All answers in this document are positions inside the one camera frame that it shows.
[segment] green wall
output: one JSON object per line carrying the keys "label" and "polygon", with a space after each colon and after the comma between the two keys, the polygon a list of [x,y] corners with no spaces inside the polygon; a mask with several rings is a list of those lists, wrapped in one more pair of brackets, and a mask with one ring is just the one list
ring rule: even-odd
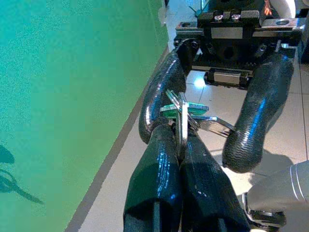
{"label": "green wall", "polygon": [[160,7],[0,2],[0,232],[65,230],[166,47]]}

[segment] silver cylindrical component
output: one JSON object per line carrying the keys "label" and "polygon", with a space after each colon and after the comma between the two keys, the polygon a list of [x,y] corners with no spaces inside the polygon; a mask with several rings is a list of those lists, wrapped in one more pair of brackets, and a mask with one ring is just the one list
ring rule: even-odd
{"label": "silver cylindrical component", "polygon": [[309,208],[309,161],[266,177],[247,194],[250,210],[280,212],[286,208]]}

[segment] tile floor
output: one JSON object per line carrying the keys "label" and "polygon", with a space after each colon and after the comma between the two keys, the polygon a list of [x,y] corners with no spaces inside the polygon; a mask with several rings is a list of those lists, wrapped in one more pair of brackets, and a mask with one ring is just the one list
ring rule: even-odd
{"label": "tile floor", "polygon": [[[180,21],[194,20],[188,6],[199,7],[197,0],[170,0],[166,23],[169,30],[169,48],[173,48],[175,26]],[[187,78],[186,97],[210,108],[209,114],[234,124],[238,118],[246,92],[235,88],[206,86],[203,72],[191,71]],[[138,118],[106,177],[88,216],[79,232],[120,232],[123,230],[122,213],[130,176],[139,162],[146,144],[138,133]],[[203,142],[219,164],[225,139],[200,131]],[[295,73],[289,97],[282,115],[266,136],[261,164],[252,172],[237,174],[223,168],[237,195],[250,189],[259,180],[293,163],[308,159],[309,149],[309,65],[295,61]],[[308,232],[308,211],[287,212],[288,224],[281,232]]]}

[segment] teal backdrop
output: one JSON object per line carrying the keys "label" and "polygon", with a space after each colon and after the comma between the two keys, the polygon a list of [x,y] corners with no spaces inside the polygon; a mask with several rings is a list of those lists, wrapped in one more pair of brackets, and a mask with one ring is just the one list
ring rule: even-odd
{"label": "teal backdrop", "polygon": [[0,232],[63,232],[167,45],[161,0],[0,2]]}

